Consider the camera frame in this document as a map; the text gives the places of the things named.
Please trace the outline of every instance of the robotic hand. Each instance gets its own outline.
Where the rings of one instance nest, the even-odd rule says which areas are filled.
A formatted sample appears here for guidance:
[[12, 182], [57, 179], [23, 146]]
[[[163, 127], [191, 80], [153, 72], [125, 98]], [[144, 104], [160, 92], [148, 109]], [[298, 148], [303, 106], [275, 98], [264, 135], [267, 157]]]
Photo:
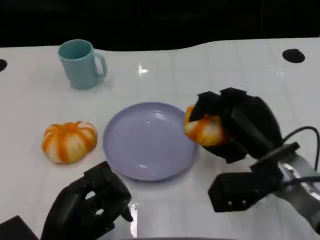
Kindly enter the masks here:
[[[320, 174], [296, 154], [297, 142], [284, 144], [293, 134], [312, 129], [303, 127], [282, 138], [279, 125], [266, 103], [245, 91], [227, 88], [221, 95], [204, 92], [198, 95], [189, 121], [204, 115], [219, 116], [229, 141], [204, 147], [233, 163], [249, 154], [257, 162], [251, 172], [222, 173], [208, 194], [216, 212], [244, 211], [268, 194], [288, 201], [320, 234]], [[319, 149], [317, 150], [317, 169]]]
[[119, 216], [133, 221], [130, 200], [127, 187], [104, 161], [59, 193], [46, 217], [41, 240], [96, 240], [115, 227]]

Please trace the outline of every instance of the table surface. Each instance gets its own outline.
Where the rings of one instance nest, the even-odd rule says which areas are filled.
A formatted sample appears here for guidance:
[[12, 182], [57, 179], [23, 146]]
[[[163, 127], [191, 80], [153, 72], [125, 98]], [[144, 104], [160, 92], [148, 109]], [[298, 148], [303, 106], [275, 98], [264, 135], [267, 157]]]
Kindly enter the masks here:
[[[303, 63], [287, 62], [286, 49], [305, 54]], [[319, 38], [210, 42], [186, 49], [145, 52], [100, 51], [107, 66], [101, 84], [70, 87], [57, 46], [0, 48], [8, 62], [0, 72], [0, 222], [20, 215], [41, 235], [48, 211], [62, 188], [104, 161], [102, 134], [126, 106], [160, 101], [185, 110], [197, 94], [227, 87], [262, 97], [285, 135], [303, 125], [320, 127]], [[96, 148], [80, 162], [51, 163], [41, 150], [53, 123], [91, 122]], [[313, 164], [315, 136], [302, 132], [300, 153]], [[252, 159], [226, 164], [202, 148], [196, 163], [178, 177], [159, 183], [121, 176], [132, 193], [135, 222], [119, 218], [103, 239], [132, 237], [215, 237], [243, 240], [319, 239], [284, 200], [269, 196], [244, 212], [215, 213], [207, 190], [221, 172], [247, 171]]]

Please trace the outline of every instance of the metal robot arm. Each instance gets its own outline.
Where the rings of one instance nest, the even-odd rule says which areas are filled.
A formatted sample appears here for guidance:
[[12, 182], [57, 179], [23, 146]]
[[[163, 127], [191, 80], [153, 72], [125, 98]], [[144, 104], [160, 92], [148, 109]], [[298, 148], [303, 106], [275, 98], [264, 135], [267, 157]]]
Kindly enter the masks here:
[[222, 173], [208, 194], [216, 212], [244, 211], [266, 195], [274, 193], [288, 201], [320, 234], [320, 174], [296, 154], [298, 143], [284, 144], [279, 125], [269, 107], [259, 97], [227, 88], [221, 94], [198, 95], [189, 121], [205, 114], [221, 118], [229, 142], [205, 147], [227, 163], [249, 154], [257, 162], [251, 172]]

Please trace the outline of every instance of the teal mug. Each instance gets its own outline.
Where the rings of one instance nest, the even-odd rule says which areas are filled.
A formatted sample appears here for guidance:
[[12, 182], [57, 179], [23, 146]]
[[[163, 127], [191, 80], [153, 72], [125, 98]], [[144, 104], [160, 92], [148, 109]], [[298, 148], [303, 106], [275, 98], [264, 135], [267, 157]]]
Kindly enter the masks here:
[[[59, 47], [58, 55], [66, 76], [74, 88], [89, 89], [107, 75], [105, 58], [94, 52], [94, 47], [86, 40], [66, 41]], [[95, 57], [100, 59], [103, 73], [97, 72]]]

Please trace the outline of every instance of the orange striped pumpkin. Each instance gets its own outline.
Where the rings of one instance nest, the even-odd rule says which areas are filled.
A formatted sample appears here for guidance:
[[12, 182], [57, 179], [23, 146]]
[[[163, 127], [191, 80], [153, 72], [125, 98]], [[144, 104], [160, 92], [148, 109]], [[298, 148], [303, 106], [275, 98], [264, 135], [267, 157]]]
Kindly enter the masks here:
[[189, 122], [194, 109], [189, 106], [184, 117], [184, 133], [192, 141], [204, 147], [216, 146], [228, 141], [219, 116], [205, 115], [202, 119]]
[[97, 131], [89, 122], [52, 124], [44, 132], [42, 150], [55, 163], [79, 161], [97, 145]]

